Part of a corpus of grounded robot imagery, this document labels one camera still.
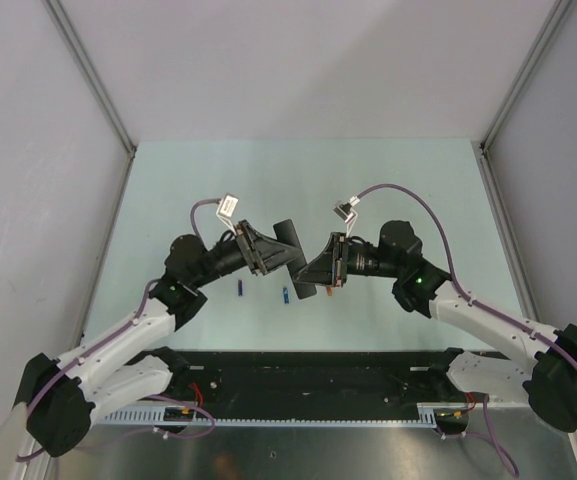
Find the black remote control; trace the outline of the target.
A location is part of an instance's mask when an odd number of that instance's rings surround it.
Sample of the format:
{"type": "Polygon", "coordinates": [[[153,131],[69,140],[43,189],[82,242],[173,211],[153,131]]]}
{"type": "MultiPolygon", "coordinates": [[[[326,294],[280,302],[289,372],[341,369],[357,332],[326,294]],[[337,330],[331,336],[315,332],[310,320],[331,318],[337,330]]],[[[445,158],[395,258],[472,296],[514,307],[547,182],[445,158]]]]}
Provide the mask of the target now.
{"type": "Polygon", "coordinates": [[[291,258],[287,263],[287,269],[297,298],[305,300],[315,296],[317,294],[315,285],[296,280],[296,275],[306,266],[307,262],[293,221],[286,219],[276,223],[273,225],[273,230],[276,240],[289,247],[291,258]]]}

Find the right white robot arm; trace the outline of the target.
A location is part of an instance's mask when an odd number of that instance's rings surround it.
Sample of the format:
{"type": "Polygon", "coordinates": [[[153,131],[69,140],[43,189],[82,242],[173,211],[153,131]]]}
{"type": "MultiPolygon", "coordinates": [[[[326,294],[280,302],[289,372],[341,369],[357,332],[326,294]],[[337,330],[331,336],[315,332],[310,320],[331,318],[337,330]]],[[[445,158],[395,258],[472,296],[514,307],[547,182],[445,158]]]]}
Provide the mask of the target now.
{"type": "Polygon", "coordinates": [[[448,350],[444,365],[429,376],[437,399],[487,393],[527,403],[557,430],[577,430],[576,325],[557,329],[477,300],[455,284],[452,274],[423,257],[422,242],[406,221],[385,223],[376,245],[332,233],[324,250],[293,278],[337,288],[351,275],[393,279],[392,294],[403,310],[452,325],[501,353],[499,359],[485,360],[460,349],[448,350]]]}

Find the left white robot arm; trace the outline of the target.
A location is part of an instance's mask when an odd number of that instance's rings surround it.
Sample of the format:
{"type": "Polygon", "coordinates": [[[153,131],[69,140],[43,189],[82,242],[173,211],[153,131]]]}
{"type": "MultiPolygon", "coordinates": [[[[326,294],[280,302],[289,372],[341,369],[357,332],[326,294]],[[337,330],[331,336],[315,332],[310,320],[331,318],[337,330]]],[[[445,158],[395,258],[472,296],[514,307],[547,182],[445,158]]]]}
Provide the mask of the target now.
{"type": "Polygon", "coordinates": [[[189,387],[184,370],[152,355],[140,361],[135,356],[197,315],[207,301],[202,287],[242,268],[268,275],[303,264],[293,222],[284,220],[273,230],[266,236],[242,220],[230,239],[212,248],[194,234],[177,237],[163,275],[146,284],[134,312],[55,359],[40,353],[29,360],[15,401],[27,408],[25,427],[39,451],[53,458],[64,455],[97,420],[142,398],[182,397],[189,387]]]}

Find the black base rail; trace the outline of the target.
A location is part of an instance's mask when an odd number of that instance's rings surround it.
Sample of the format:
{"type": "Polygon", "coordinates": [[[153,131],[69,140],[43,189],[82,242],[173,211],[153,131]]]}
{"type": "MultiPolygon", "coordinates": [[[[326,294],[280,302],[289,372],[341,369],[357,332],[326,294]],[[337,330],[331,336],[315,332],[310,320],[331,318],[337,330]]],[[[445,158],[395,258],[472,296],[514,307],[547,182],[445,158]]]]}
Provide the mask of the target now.
{"type": "Polygon", "coordinates": [[[214,418],[412,419],[421,404],[468,403],[440,373],[442,352],[149,353],[173,373],[165,396],[214,418]]]}

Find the right aluminium frame post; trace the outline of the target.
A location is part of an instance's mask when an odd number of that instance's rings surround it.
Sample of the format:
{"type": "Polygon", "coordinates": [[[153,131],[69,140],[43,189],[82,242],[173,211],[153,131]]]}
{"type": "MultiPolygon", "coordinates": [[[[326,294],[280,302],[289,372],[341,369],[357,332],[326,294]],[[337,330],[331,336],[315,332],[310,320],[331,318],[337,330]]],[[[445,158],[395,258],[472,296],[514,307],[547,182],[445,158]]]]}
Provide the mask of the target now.
{"type": "Polygon", "coordinates": [[[494,145],[576,5],[577,1],[574,0],[557,0],[549,10],[502,103],[479,141],[479,149],[484,155],[487,155],[494,145]]]}

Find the aluminium frame post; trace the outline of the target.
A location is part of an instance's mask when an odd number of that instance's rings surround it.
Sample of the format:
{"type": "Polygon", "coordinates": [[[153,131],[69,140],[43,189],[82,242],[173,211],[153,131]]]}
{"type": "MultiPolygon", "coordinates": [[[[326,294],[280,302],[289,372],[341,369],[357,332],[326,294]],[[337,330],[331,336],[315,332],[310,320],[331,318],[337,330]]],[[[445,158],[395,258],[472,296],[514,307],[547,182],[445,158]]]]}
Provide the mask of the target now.
{"type": "Polygon", "coordinates": [[[479,149],[484,155],[487,155],[494,145],[576,5],[577,1],[574,0],[557,0],[549,10],[502,103],[479,141],[479,149]]]}
{"type": "Polygon", "coordinates": [[[43,0],[42,5],[62,38],[112,133],[128,158],[132,159],[137,147],[63,2],[43,0]]]}

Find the left aluminium frame post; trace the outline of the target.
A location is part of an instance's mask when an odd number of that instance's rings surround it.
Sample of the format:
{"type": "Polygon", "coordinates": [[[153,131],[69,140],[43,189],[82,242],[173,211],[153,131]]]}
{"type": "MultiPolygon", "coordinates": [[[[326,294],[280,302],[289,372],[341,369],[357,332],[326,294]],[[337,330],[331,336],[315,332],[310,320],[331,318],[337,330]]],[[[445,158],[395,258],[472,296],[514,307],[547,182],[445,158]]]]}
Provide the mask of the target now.
{"type": "Polygon", "coordinates": [[[137,147],[63,2],[43,0],[42,5],[62,38],[112,133],[128,158],[132,159],[137,147]]]}

